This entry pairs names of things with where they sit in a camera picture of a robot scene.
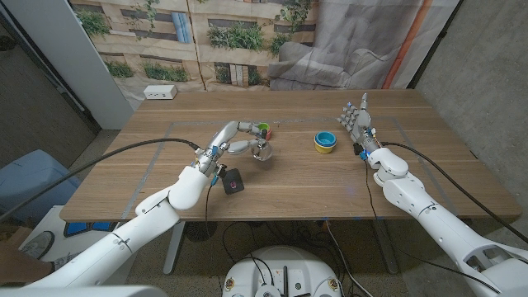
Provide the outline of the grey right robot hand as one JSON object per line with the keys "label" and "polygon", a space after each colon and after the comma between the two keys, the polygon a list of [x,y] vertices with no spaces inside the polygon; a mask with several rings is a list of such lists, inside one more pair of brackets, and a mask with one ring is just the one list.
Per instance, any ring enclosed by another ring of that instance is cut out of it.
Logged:
{"label": "grey right robot hand", "polygon": [[360,105],[356,107],[348,102],[342,108],[342,114],[337,118],[337,121],[350,134],[353,143],[361,146],[366,154],[370,154],[379,149],[380,144],[375,140],[367,107],[368,93],[365,92],[361,97]]}

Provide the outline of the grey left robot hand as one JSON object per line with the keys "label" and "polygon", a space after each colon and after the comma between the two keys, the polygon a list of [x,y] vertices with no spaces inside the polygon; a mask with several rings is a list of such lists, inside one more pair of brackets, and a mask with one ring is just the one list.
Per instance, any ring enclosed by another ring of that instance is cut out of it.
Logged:
{"label": "grey left robot hand", "polygon": [[[238,133],[250,134],[254,139],[232,142]],[[258,161],[266,161],[272,155],[272,146],[266,140],[267,130],[258,128],[258,123],[247,121],[230,121],[218,131],[211,141],[196,150],[196,160],[192,167],[209,177],[218,167],[218,161],[224,153],[238,155],[252,150],[253,157]]]}

